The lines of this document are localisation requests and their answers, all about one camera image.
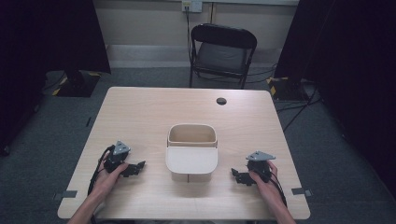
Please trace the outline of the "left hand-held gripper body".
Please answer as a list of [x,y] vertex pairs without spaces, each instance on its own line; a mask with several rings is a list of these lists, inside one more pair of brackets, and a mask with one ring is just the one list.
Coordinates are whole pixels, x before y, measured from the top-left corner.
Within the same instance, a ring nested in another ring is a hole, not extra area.
[[131,149],[121,140],[108,148],[108,153],[104,162],[104,168],[108,173],[112,173],[119,165],[124,163]]

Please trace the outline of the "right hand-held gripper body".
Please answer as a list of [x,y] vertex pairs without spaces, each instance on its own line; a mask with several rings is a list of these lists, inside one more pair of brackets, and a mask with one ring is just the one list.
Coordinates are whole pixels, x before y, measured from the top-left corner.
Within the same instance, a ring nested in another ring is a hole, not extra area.
[[257,150],[247,155],[247,168],[258,174],[264,183],[268,183],[272,177],[268,161],[275,158],[273,155]]

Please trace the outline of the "beige plastic bin with lid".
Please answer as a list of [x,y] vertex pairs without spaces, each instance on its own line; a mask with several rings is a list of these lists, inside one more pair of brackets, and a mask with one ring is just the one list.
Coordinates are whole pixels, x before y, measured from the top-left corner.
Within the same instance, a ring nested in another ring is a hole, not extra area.
[[174,181],[209,182],[218,160],[218,138],[212,126],[179,123],[170,128],[165,163]]

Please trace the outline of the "person's right hand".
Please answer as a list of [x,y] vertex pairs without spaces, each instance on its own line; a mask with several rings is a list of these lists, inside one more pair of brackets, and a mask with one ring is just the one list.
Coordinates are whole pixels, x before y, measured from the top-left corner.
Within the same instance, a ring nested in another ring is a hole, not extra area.
[[262,181],[261,177],[253,171],[250,171],[249,175],[256,182],[260,195],[268,205],[272,203],[283,204],[282,197],[276,187],[277,183],[271,181],[265,183]]

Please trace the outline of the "person's left hand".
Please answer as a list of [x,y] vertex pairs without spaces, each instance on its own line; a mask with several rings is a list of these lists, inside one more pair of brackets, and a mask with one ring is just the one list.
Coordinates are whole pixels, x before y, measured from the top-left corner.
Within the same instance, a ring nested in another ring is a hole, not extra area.
[[92,195],[103,200],[113,189],[120,174],[128,167],[128,163],[122,163],[113,172],[109,173],[104,165],[99,168],[99,173],[93,186]]

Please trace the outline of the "grey tape strip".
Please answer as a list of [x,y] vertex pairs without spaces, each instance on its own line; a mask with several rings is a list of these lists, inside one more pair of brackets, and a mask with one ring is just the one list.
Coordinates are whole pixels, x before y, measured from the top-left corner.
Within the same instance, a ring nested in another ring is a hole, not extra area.
[[313,192],[311,189],[304,189],[304,188],[294,188],[291,189],[293,195],[300,195],[303,194],[305,197],[313,196]]
[[55,201],[61,201],[63,198],[75,198],[77,196],[76,190],[65,190],[63,192],[58,192],[53,195]]

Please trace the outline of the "black stand base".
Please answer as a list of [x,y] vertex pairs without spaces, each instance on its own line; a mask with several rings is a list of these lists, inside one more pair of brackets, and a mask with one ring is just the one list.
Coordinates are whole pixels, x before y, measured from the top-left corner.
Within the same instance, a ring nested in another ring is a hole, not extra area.
[[65,71],[65,78],[53,91],[52,95],[58,97],[89,98],[92,95],[100,77],[101,76],[98,73],[89,71]]
[[266,79],[269,92],[279,101],[307,101],[308,95],[301,82],[294,82],[288,77]]

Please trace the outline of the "black folding chair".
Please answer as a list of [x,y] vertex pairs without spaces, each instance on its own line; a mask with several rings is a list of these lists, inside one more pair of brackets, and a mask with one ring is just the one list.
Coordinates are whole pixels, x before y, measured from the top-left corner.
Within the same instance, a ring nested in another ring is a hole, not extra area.
[[248,30],[203,23],[191,30],[190,80],[201,73],[239,80],[245,88],[248,70],[257,48],[256,36]]

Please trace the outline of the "dark curtain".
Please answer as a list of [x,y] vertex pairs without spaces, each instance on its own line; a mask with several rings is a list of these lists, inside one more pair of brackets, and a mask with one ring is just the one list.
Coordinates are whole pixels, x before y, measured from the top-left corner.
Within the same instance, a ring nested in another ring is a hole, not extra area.
[[396,198],[396,0],[299,0],[275,75],[317,83]]

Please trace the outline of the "white wall socket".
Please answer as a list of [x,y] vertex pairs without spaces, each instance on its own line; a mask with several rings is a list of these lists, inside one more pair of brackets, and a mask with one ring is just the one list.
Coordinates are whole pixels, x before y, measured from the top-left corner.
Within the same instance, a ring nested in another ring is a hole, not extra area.
[[203,2],[201,0],[182,0],[181,9],[183,12],[201,13]]

